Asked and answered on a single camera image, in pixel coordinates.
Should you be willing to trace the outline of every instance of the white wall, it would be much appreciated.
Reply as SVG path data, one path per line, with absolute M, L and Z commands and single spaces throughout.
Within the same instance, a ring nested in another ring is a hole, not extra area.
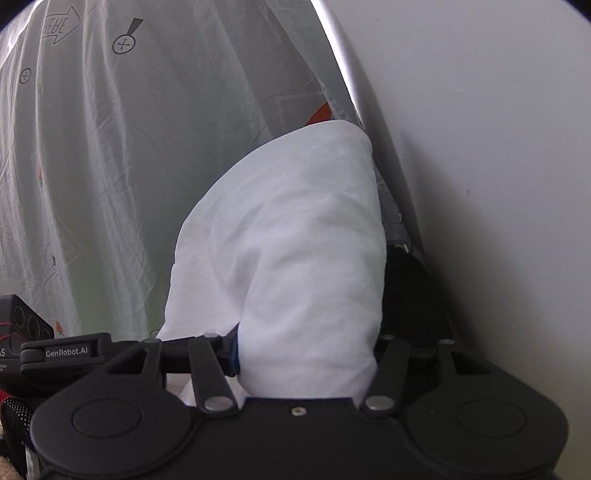
M 460 330 L 560 405 L 557 472 L 591 478 L 591 25 L 560 0 L 323 1 Z

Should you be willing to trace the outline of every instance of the camera lens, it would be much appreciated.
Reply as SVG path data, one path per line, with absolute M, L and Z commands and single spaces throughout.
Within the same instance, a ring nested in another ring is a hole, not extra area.
M 17 324 L 17 327 L 23 328 L 25 326 L 25 313 L 22 311 L 21 307 L 16 307 L 14 309 L 14 323 Z
M 29 330 L 31 340 L 39 340 L 39 321 L 34 316 L 29 317 L 27 328 Z

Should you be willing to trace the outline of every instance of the white pillow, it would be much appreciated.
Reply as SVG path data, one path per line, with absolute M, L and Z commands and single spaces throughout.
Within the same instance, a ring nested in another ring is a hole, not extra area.
M 359 402 L 376 370 L 386 263 L 371 154 L 363 131 L 331 121 L 234 165 L 181 229 L 159 338 L 239 323 L 249 395 Z

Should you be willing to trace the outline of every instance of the plus sign symbol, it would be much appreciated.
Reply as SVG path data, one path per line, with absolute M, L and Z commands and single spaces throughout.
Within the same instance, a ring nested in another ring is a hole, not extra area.
M 27 83 L 29 80 L 31 79 L 31 69 L 24 69 L 21 72 L 21 76 L 18 79 L 19 82 L 21 82 L 23 85 L 25 83 Z
M 138 29 L 144 20 L 142 18 L 134 18 L 129 26 L 129 30 L 125 35 L 120 35 L 113 42 L 113 52 L 117 55 L 123 55 L 135 47 L 134 32 Z

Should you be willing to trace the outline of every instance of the screw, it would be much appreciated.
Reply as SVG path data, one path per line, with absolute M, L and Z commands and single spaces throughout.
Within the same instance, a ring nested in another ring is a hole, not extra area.
M 303 417 L 307 413 L 308 413 L 308 411 L 304 407 L 293 407 L 291 409 L 291 414 L 294 417 Z
M 387 411 L 394 408 L 396 402 L 385 395 L 374 395 L 365 400 L 365 406 L 373 411 Z
M 234 406 L 234 402 L 231 398 L 217 395 L 215 397 L 209 397 L 203 405 L 209 411 L 220 412 L 230 410 Z

